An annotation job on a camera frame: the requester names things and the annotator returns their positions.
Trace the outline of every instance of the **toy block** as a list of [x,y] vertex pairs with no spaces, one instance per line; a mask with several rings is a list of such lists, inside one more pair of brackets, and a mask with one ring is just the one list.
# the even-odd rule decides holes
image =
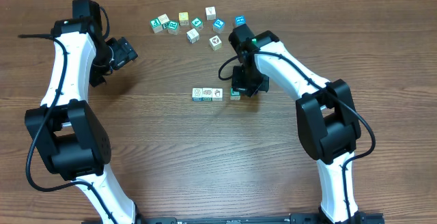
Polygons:
[[179,33],[179,23],[175,22],[175,21],[170,21],[169,22],[169,26],[167,28],[167,30],[169,31],[169,33],[173,34],[173,35],[177,35]]
[[216,19],[214,21],[214,24],[212,25],[212,30],[214,30],[217,33],[221,33],[223,32],[224,29],[225,29],[225,21]]
[[197,33],[196,29],[191,29],[190,31],[186,32],[186,37],[191,44],[200,39],[199,33]]
[[181,26],[188,26],[188,25],[190,25],[190,21],[188,19],[188,12],[180,12],[179,13],[179,24]]
[[166,29],[170,23],[170,19],[166,14],[163,14],[158,17],[159,22],[163,26],[163,29]]
[[220,38],[218,36],[214,36],[213,38],[210,38],[210,46],[214,51],[219,49],[222,46]]
[[194,18],[194,20],[191,21],[191,27],[197,31],[201,31],[203,29],[202,20],[200,20],[200,18]]
[[205,8],[206,20],[214,20],[216,18],[216,8],[214,6]]
[[202,88],[193,88],[193,101],[202,101]]
[[221,88],[212,89],[212,101],[223,101],[223,89]]
[[243,25],[245,23],[246,23],[246,19],[244,18],[243,15],[235,17],[235,21],[234,21],[235,27],[238,27],[238,26]]
[[202,88],[202,100],[212,101],[212,88]]
[[159,19],[155,18],[150,21],[150,25],[152,26],[153,32],[158,33],[163,30],[163,26],[159,22]]
[[240,92],[234,91],[231,87],[231,100],[240,100]]

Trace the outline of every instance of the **blue sticker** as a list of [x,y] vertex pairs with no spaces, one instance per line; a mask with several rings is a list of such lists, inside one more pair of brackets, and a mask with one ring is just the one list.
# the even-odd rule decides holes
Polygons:
[[218,27],[219,29],[221,29],[224,25],[225,25],[225,22],[223,22],[223,21],[220,20],[220,19],[217,19],[217,20],[214,22],[214,26],[215,26],[215,27]]
[[244,16],[236,16],[235,17],[235,24],[236,25],[242,25],[246,23],[246,19],[244,18]]

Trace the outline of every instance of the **row of blocks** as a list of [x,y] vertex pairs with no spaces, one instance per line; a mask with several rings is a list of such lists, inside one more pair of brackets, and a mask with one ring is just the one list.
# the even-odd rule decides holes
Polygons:
[[[217,33],[222,33],[225,29],[225,21],[216,18],[215,8],[206,8],[206,18],[207,20],[214,20],[212,24],[212,30]],[[234,21],[234,26],[238,27],[246,23],[246,19],[244,16],[236,16]],[[179,13],[179,23],[172,21],[166,14],[159,16],[158,18],[152,19],[150,21],[150,25],[152,26],[153,32],[158,33],[163,29],[168,29],[169,33],[177,35],[179,33],[179,25],[188,26],[188,12],[180,12]],[[203,29],[203,21],[200,18],[195,18],[191,21],[191,27],[196,29],[197,31],[201,31]]]
[[[223,89],[221,88],[193,88],[193,101],[223,101]],[[239,100],[240,92],[231,88],[231,100]]]

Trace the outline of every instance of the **wooden cube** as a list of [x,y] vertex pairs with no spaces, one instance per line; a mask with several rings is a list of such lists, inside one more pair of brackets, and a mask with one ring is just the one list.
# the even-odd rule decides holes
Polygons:
[[167,26],[169,25],[169,22],[170,22],[170,19],[166,14],[159,16],[158,20],[161,23],[161,25],[163,26],[163,29],[166,29]]
[[212,30],[214,30],[217,33],[223,32],[225,29],[225,21],[216,19],[214,24],[212,25]]
[[170,21],[167,30],[169,31],[169,33],[177,35],[179,33],[179,23],[175,21]]
[[231,87],[231,100],[240,100],[240,92],[234,91]]
[[196,29],[191,29],[190,31],[186,32],[186,37],[191,44],[200,39],[199,33],[197,33]]
[[245,23],[246,23],[246,19],[244,18],[243,15],[235,17],[235,20],[234,20],[235,27],[238,27],[238,26],[243,25]]
[[190,25],[190,21],[188,20],[188,12],[180,12],[179,13],[179,24],[181,26]]
[[191,27],[197,31],[201,31],[203,29],[202,20],[200,20],[200,18],[194,18],[194,20],[191,21]]
[[202,88],[193,88],[193,101],[202,101]]
[[206,20],[214,20],[216,18],[216,8],[214,6],[205,8]]
[[202,100],[212,101],[212,88],[208,88],[208,87],[202,88]]
[[218,36],[214,36],[213,38],[210,38],[210,46],[212,47],[212,50],[217,50],[221,47],[221,40]]
[[158,33],[163,30],[163,26],[159,22],[159,19],[155,18],[150,21],[150,25],[152,26],[153,32]]
[[223,101],[223,89],[221,88],[212,89],[212,101]]

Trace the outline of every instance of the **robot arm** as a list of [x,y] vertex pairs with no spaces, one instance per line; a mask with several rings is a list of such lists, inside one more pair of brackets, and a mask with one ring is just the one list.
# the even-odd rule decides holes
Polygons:
[[[317,161],[320,175],[322,186],[320,209],[331,223],[348,220],[341,166],[347,159],[354,156],[355,140],[361,134],[358,121],[350,120],[351,117],[344,119],[347,113],[341,113],[340,107],[335,107],[337,114],[333,113],[329,117],[323,117],[321,110],[326,106],[332,108],[334,104],[324,103],[323,99],[326,100],[327,97],[318,88],[310,85],[289,63],[263,53],[274,53],[286,57],[318,86],[327,88],[329,85],[329,89],[335,93],[338,92],[336,94],[348,89],[347,85],[342,81],[330,83],[328,79],[314,74],[295,59],[285,49],[283,43],[269,31],[254,36],[246,25],[242,25],[234,29],[229,41],[242,62],[242,66],[234,67],[232,79],[234,90],[247,96],[252,96],[258,91],[267,92],[268,81],[266,84],[266,80],[270,78],[290,97],[297,100],[299,138],[307,153]],[[350,91],[342,92],[340,96],[345,95],[344,93],[351,103]],[[348,168],[352,169],[352,163],[348,163]],[[351,213],[354,214],[358,211],[358,206],[353,196],[352,170],[346,171],[346,182],[349,207]]]
[[[90,0],[73,1],[73,19],[57,21],[51,35],[68,53],[66,75],[61,96],[53,104],[64,67],[64,52],[55,43],[47,93],[40,108],[26,112],[29,134],[35,139],[39,127],[43,127],[36,147],[51,173],[59,173],[64,180],[91,184],[117,223],[134,223],[135,203],[124,194],[111,170],[108,135],[87,101],[89,84],[95,87],[105,82],[103,75],[120,69],[137,54],[125,38],[104,41],[99,5]],[[45,115],[50,122],[41,125]],[[55,134],[66,126],[72,126],[74,133]],[[114,223],[91,189],[83,184],[76,186],[89,198],[104,224]]]
[[[63,33],[57,38],[67,49],[68,65],[62,93],[57,104],[65,105],[72,99],[88,102],[88,83],[89,73],[94,57],[96,56],[96,46],[88,33]],[[55,64],[53,66],[52,77],[45,97],[41,101],[41,106],[50,107],[56,94],[56,89],[61,78],[61,70],[64,64],[64,54],[60,45],[55,43]]]

